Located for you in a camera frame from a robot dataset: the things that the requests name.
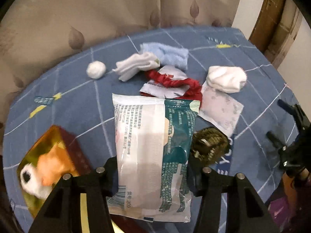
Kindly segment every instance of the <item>curtain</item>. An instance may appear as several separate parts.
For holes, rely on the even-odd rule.
[[[239,1],[15,0],[0,23],[0,122],[26,85],[67,57],[158,27],[230,27]]]

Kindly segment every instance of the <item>metal screw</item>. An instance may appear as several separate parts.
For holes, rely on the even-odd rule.
[[[245,178],[245,174],[244,173],[241,173],[239,172],[237,175],[237,178],[239,178],[240,180],[243,180]]]
[[[64,175],[63,175],[63,179],[64,180],[69,180],[71,178],[71,175],[69,174],[69,173],[65,173]]]
[[[212,172],[212,169],[210,167],[203,167],[203,172],[204,173],[211,173]]]
[[[97,173],[103,173],[104,171],[105,171],[105,168],[103,168],[102,166],[96,168]]]

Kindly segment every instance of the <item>green and white package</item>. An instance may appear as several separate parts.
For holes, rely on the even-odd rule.
[[[119,190],[111,214],[189,222],[187,163],[200,101],[112,95]]]

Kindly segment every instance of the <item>blue tablecloth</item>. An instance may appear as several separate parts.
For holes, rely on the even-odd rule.
[[[236,46],[216,48],[216,42],[220,41]],[[77,136],[80,147],[94,168],[102,166],[109,157],[115,156],[111,94],[139,95],[139,89],[146,78],[143,73],[139,73],[124,83],[118,80],[115,73],[107,73],[103,78],[93,81],[86,75],[86,68],[90,62],[99,60],[106,64],[109,72],[115,68],[117,61],[137,52],[139,44],[144,42],[188,48],[187,75],[202,84],[211,65],[240,66],[246,71],[246,85],[241,92],[231,94],[244,105],[244,109],[235,132],[229,174],[245,173],[263,201],[277,187],[282,172],[278,169],[277,152],[265,134],[272,130],[287,143],[291,143],[297,136],[293,118],[276,104],[279,98],[290,104],[297,102],[280,74],[238,29],[157,29],[105,42],[70,57],[31,83],[11,105],[4,134],[4,177],[14,213],[25,232],[29,230],[33,219],[17,180],[16,168],[19,162],[52,124],[62,126]],[[62,93],[59,100],[29,118],[38,106],[34,102],[36,96],[52,97],[59,92]],[[207,126],[208,122],[197,117],[196,130]],[[138,223],[148,232],[192,232],[200,201],[200,198],[192,200],[190,223]],[[220,232],[225,229],[226,206],[224,195]]]

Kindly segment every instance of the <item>white wall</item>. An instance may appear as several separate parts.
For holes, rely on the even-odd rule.
[[[240,0],[232,27],[239,28],[249,39],[257,22],[263,0]]]
[[[311,29],[304,18],[297,37],[278,71],[311,119]]]

